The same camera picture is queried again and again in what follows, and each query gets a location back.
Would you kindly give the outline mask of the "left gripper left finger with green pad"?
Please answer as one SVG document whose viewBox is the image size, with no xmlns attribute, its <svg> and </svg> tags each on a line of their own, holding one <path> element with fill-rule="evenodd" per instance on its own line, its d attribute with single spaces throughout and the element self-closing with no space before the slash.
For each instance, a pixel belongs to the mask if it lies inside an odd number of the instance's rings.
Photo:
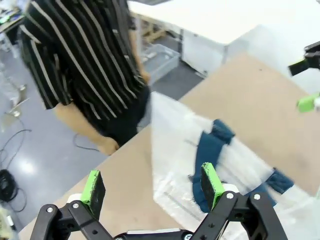
<svg viewBox="0 0 320 240">
<path fill-rule="evenodd" d="M 92 170 L 80 199 L 58 208 L 54 204 L 41 207 L 31 240 L 67 240 L 72 232 L 80 231 L 87 240 L 112 240 L 99 222 L 106 188 L 101 172 Z"/>
</svg>

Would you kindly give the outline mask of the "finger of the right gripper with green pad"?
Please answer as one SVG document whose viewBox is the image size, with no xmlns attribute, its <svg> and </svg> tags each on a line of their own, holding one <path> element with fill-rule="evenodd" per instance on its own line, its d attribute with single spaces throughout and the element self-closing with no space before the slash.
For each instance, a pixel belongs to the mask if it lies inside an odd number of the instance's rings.
<svg viewBox="0 0 320 240">
<path fill-rule="evenodd" d="M 297 101 L 297 109 L 301 113 L 307 113 L 311 111 L 320 111 L 320 94 L 315 93 L 305 96 Z"/>
<path fill-rule="evenodd" d="M 304 47 L 303 60 L 288 66 L 291 76 L 298 75 L 308 69 L 320 69 L 320 42 Z"/>
</svg>

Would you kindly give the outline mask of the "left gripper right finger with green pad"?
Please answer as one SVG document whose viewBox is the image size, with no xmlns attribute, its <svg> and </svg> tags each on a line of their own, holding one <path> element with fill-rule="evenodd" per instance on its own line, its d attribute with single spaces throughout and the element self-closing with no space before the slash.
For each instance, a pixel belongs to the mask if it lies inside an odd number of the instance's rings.
<svg viewBox="0 0 320 240">
<path fill-rule="evenodd" d="M 210 212 L 193 233 L 193 240 L 219 240 L 231 222 L 241 223 L 249 240 L 288 238 L 265 192 L 226 191 L 209 162 L 201 166 L 200 183 Z"/>
</svg>

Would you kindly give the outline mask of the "person's right hand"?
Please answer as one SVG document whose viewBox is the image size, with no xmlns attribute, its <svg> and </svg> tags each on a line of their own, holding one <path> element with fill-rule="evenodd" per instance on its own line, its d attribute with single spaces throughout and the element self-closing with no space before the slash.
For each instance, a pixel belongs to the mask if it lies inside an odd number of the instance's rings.
<svg viewBox="0 0 320 240">
<path fill-rule="evenodd" d="M 113 138 L 103 137 L 98 142 L 97 148 L 101 153 L 110 156 L 115 153 L 120 148 L 120 146 Z"/>
</svg>

